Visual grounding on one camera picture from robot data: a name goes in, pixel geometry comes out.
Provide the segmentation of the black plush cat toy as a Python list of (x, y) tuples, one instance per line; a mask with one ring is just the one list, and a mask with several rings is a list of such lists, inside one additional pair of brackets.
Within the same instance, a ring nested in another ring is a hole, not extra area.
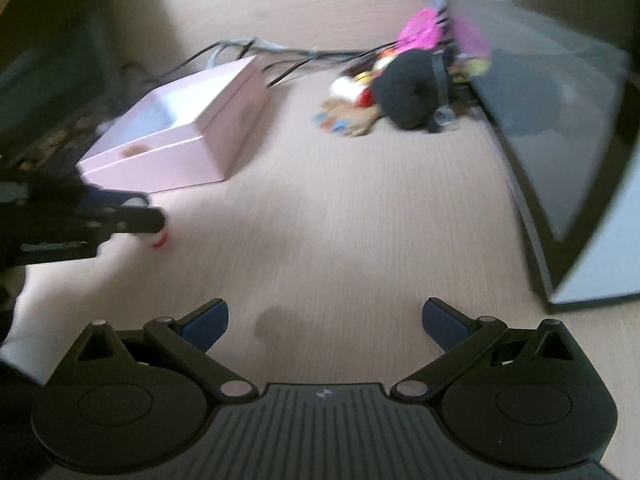
[(375, 78), (371, 91), (382, 114), (400, 130), (439, 133), (457, 118), (442, 52), (402, 52)]

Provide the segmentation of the pink cardboard box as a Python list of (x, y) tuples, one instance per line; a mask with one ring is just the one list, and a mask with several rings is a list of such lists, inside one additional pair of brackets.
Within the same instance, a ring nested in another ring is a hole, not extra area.
[(85, 182), (145, 193), (227, 180), (268, 89), (257, 58), (241, 58), (144, 96), (77, 163)]

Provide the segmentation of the black computer case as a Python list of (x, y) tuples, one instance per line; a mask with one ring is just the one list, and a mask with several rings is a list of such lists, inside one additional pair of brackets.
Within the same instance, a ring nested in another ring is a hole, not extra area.
[(639, 0), (447, 0), (553, 311), (639, 295)]

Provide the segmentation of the tan plush paw toy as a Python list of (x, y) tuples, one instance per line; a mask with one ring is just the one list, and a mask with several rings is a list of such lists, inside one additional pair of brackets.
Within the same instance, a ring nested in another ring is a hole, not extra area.
[(366, 136), (382, 117), (377, 105), (360, 107), (341, 99), (327, 99), (321, 106), (314, 122), (323, 130), (340, 136)]

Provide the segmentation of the pink toy net scoop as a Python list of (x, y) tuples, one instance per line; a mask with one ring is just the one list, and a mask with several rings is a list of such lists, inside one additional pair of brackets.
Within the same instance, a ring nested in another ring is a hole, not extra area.
[(453, 44), (462, 58), (490, 58), (485, 36), (467, 18), (448, 18), (444, 11), (425, 8), (414, 14), (399, 33), (395, 50), (434, 50)]

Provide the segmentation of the small white red-capped bottle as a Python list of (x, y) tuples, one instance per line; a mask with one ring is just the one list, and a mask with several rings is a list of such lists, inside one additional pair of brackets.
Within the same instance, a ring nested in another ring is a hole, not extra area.
[(160, 232), (154, 233), (150, 237), (150, 245), (154, 248), (163, 247), (169, 240), (169, 233), (166, 229), (162, 229)]

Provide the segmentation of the dark monitor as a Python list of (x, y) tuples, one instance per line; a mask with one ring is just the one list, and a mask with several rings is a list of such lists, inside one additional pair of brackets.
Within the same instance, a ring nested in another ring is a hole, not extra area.
[(119, 114), (149, 81), (116, 52), (107, 0), (1, 0), (1, 163)]

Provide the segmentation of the yellow toy cupcake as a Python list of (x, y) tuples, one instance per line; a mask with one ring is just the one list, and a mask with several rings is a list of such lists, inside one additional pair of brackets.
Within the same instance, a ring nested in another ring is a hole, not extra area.
[(479, 58), (457, 58), (448, 67), (448, 73), (453, 81), (462, 84), (462, 82), (469, 82), (474, 78), (483, 77), (490, 69), (490, 58), (485, 58), (484, 56)]

